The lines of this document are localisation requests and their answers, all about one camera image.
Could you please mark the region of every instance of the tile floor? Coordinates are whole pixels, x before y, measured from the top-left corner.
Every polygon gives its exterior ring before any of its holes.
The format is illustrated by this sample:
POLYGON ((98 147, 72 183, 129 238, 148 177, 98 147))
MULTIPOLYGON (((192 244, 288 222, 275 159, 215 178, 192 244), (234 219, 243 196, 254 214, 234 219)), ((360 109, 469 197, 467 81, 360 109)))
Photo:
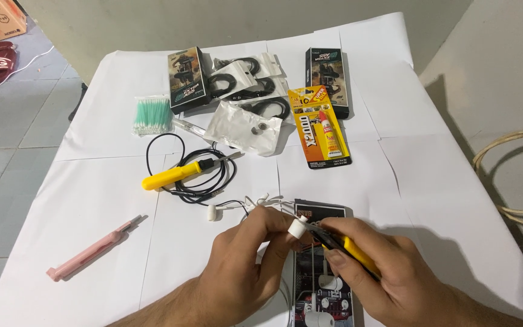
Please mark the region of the tile floor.
MULTIPOLYGON (((52 47, 28 18, 28 32, 8 39, 18 67, 52 47)), ((57 50, 0 86, 0 276, 31 202, 80 100, 82 80, 57 50)))

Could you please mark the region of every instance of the table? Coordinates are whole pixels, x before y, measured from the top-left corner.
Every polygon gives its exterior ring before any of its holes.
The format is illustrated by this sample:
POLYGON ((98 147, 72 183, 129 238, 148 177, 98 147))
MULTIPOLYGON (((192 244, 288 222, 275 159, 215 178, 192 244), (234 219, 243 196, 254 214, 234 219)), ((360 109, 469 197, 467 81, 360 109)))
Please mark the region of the table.
MULTIPOLYGON (((383 231, 412 238, 442 281, 523 318, 523 256, 413 72, 401 13, 202 50, 207 60, 272 52, 297 88, 311 46, 345 53, 353 113, 342 125, 353 164, 308 169, 289 130, 278 155, 240 158, 235 181, 215 201, 269 193, 346 205, 383 231), (325 181, 319 190, 316 179, 325 181)), ((198 275, 215 235, 241 220, 243 211, 229 210, 209 222, 202 206, 140 188, 151 138, 130 133, 134 96, 168 90, 169 53, 117 51, 100 63, 1 276, 0 326, 106 325, 198 275), (139 213, 148 218, 129 239, 84 271, 67 282, 47 277, 50 266, 139 213)), ((183 118, 206 127, 213 111, 183 118)), ((178 134, 189 151, 207 146, 178 134)), ((151 167, 175 165, 179 151, 176 139, 161 138, 151 148, 151 167)), ((284 277, 292 279, 291 258, 284 277)), ((287 314, 276 297, 240 326, 285 325, 287 314)), ((364 325, 380 323, 364 313, 364 325)))

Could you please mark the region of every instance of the white cable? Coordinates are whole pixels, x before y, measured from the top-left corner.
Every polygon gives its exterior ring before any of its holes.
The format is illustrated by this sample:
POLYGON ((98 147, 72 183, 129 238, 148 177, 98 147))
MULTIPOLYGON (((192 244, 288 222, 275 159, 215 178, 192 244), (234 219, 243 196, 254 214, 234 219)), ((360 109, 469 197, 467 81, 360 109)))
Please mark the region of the white cable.
MULTIPOLYGON (((509 141, 517 140, 519 138, 523 138, 523 131, 516 131, 516 132, 510 133, 510 134, 506 134, 502 137, 498 137, 497 139, 493 140, 493 142, 491 142, 487 147, 483 148, 483 150, 478 152, 472 161, 475 173, 478 175, 478 177, 479 178, 482 177, 481 176, 481 161, 483 160, 483 157, 485 156, 485 154, 488 153, 488 151, 491 148, 496 147, 500 144, 504 144, 509 141)), ((523 225, 523 217, 521 217, 521 216, 523 216, 523 210, 510 209, 503 205, 497 205, 497 204, 496 204, 496 208, 506 218, 523 225)))
POLYGON ((6 81, 8 78, 11 77, 11 75, 13 75, 13 74, 15 74, 15 73, 18 73, 18 72, 20 72, 20 71, 23 71, 25 68, 27 68, 28 66, 30 66, 31 63, 32 63, 34 60, 36 60, 36 58, 38 58, 38 57, 40 57, 40 56, 43 56, 43 55, 47 55, 47 54, 50 53, 50 51, 53 50, 53 49, 54 49, 54 46, 52 46, 52 48, 51 48, 50 50, 48 50, 47 52, 44 52, 43 54, 39 54, 39 55, 33 57, 33 59, 30 61, 30 63, 28 63, 27 65, 25 65, 24 68, 18 69, 17 71, 13 71, 11 74, 8 75, 8 77, 6 77, 6 78, 4 79, 3 82, 0 83, 0 85, 4 84, 5 81, 6 81))

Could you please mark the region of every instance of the cotton swab pack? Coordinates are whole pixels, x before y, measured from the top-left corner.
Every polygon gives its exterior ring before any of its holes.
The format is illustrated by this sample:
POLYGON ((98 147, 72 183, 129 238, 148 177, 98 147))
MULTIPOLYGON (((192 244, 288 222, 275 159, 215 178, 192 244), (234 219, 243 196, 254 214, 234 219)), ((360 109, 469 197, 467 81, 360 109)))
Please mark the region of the cotton swab pack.
POLYGON ((133 124, 133 134, 138 136, 162 134, 174 129, 173 112, 169 95, 135 97, 137 116, 133 124))

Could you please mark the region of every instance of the pink tool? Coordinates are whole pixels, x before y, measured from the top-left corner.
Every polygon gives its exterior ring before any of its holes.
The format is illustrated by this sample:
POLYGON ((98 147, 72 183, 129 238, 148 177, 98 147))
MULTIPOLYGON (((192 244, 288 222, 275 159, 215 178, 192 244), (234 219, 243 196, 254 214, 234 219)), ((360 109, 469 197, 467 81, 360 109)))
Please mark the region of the pink tool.
POLYGON ((141 215, 138 215, 133 220, 127 221, 124 225, 118 227, 114 232, 106 235, 101 238, 100 241, 92 244, 89 248, 80 252, 77 256, 69 259, 66 263, 62 264, 57 268, 49 268, 46 273, 50 276, 55 282, 60 281, 69 274, 73 273, 78 268, 82 267, 84 264, 89 262, 91 259, 94 259, 104 250, 108 249, 114 243, 120 241, 125 235, 126 231, 131 227, 138 224, 139 220, 142 218, 141 215))

